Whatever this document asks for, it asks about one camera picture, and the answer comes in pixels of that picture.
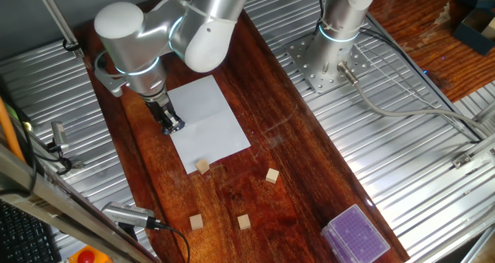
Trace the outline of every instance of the metal base plate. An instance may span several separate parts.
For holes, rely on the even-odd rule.
[[[289,43],[285,50],[292,58],[292,61],[297,66],[299,72],[301,72],[301,75],[306,79],[308,85],[311,86],[316,93],[324,94],[348,81],[341,73],[331,76],[328,73],[323,74],[321,70],[311,68],[306,60],[306,50],[308,45],[312,42],[312,39],[313,35],[305,36],[302,39]],[[353,46],[350,55],[350,63],[348,65],[351,71],[357,76],[365,74],[371,66],[371,63],[359,53],[356,46]]]

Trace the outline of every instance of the keyboard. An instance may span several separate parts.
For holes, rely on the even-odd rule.
[[[57,263],[50,226],[0,200],[0,262]]]

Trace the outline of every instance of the wooden table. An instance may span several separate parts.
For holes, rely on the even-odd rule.
[[[482,56],[452,36],[470,11],[454,0],[374,0],[370,9],[452,102],[495,80],[495,50]]]
[[[92,63],[103,46],[92,25],[77,36],[136,204],[186,235],[191,262],[337,262],[319,233],[353,204],[391,246],[377,262],[408,260],[245,13],[226,60],[212,74],[251,147],[213,163],[204,175],[186,174],[170,137],[137,94],[125,90],[115,98],[94,78]],[[208,75],[175,55],[162,62],[169,89]],[[280,171],[275,185],[265,182],[268,168]],[[189,217],[198,213],[204,228],[192,231]],[[243,214],[251,228],[241,231],[237,217]],[[163,261],[184,261],[181,238],[168,231],[148,235]]]

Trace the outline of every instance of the white sheet of paper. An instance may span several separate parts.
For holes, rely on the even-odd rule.
[[[187,174],[196,162],[216,162],[251,146],[213,76],[169,91],[170,101],[186,127],[172,141]]]

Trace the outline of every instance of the orange object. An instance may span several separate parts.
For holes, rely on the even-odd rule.
[[[69,263],[113,263],[108,255],[86,246],[69,257]]]
[[[21,147],[19,146],[19,142],[17,141],[17,136],[15,135],[14,126],[10,121],[9,113],[7,112],[7,108],[3,103],[3,100],[0,98],[0,125],[2,125],[3,132],[5,133],[5,137],[7,138],[7,143],[9,144],[10,151],[14,153],[20,160],[24,163],[24,155],[22,154]]]

